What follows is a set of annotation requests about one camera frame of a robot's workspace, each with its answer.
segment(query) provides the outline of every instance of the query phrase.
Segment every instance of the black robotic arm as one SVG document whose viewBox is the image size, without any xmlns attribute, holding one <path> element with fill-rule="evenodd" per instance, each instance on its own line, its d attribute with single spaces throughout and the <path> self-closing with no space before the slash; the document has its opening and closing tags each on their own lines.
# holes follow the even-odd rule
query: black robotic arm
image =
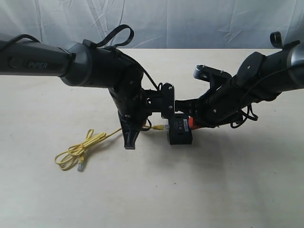
<svg viewBox="0 0 304 228">
<path fill-rule="evenodd" d="M 123 29 L 130 30 L 128 39 L 105 48 Z M 129 26 L 120 25 L 100 43 L 84 40 L 60 48 L 30 35 L 12 38 L 0 34 L 0 75 L 58 76 L 68 86 L 107 88 L 118 109 L 126 149 L 135 149 L 137 136 L 149 129 L 143 126 L 147 121 L 151 124 L 148 116 L 153 112 L 169 120 L 171 144 L 190 144 L 191 129 L 224 124 L 236 128 L 247 119 L 256 121 L 252 103 L 272 101 L 283 91 L 304 88 L 304 46 L 299 41 L 283 46 L 280 34 L 273 33 L 271 41 L 282 51 L 269 56 L 253 53 L 234 77 L 199 65 L 194 77 L 209 82 L 210 89 L 198 99 L 175 101 L 173 85 L 156 85 L 136 60 L 117 49 L 133 36 Z M 142 88 L 143 74 L 155 90 Z"/>
</svg>

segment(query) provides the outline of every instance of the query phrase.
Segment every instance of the table surface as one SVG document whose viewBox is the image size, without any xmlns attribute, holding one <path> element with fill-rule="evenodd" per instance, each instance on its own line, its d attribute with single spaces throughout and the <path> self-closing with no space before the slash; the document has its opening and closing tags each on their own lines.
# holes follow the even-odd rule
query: table surface
<svg viewBox="0 0 304 228">
<path fill-rule="evenodd" d="M 209 87 L 198 64 L 234 75 L 255 50 L 125 49 L 176 99 Z M 268 55 L 276 50 L 258 50 Z M 151 87 L 143 80 L 145 88 Z M 258 122 L 193 132 L 170 146 L 165 131 L 121 135 L 92 149 L 84 172 L 62 171 L 56 154 L 86 132 L 119 127 L 106 89 L 68 87 L 55 77 L 0 76 L 2 227 L 303 227 L 304 91 L 254 104 Z M 153 124 L 165 123 L 159 114 Z"/>
</svg>

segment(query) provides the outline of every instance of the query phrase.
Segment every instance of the white backdrop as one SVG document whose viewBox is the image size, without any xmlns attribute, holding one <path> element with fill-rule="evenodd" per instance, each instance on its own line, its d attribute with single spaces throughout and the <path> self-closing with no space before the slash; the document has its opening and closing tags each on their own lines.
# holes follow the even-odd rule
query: white backdrop
<svg viewBox="0 0 304 228">
<path fill-rule="evenodd" d="M 122 23 L 135 30 L 129 48 L 271 48 L 269 34 L 277 30 L 286 42 L 304 40 L 303 0 L 0 0 L 0 5 L 0 32 L 28 33 L 51 45 L 100 41 Z"/>
</svg>

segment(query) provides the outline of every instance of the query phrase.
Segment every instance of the wrinkled fabric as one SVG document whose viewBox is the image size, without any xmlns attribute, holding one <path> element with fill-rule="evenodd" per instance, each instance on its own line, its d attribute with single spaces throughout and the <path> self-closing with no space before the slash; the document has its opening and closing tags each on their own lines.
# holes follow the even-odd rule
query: wrinkled fabric
<svg viewBox="0 0 304 228">
<path fill-rule="evenodd" d="M 0 32 L 44 43 L 98 42 L 120 24 L 127 48 L 271 48 L 269 35 L 304 40 L 302 0 L 0 0 Z M 128 31 L 111 44 L 124 41 Z"/>
</svg>

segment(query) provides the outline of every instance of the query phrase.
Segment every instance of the white table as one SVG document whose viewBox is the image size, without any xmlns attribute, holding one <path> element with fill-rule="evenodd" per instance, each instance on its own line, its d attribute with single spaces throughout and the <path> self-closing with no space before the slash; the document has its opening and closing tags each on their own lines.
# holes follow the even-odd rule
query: white table
<svg viewBox="0 0 304 228">
<path fill-rule="evenodd" d="M 197 64 L 234 75 L 254 50 L 124 51 L 157 83 L 174 84 L 176 99 L 189 99 L 209 87 L 192 77 Z M 115 136 L 93 149 L 81 173 L 61 171 L 54 156 L 90 128 L 119 127 L 108 91 L 0 76 L 1 227 L 303 227 L 303 96 L 255 104 L 259 121 L 236 130 L 196 130 L 191 146 L 170 146 L 165 131 L 150 131 L 130 151 Z M 165 123 L 159 114 L 151 120 Z"/>
</svg>

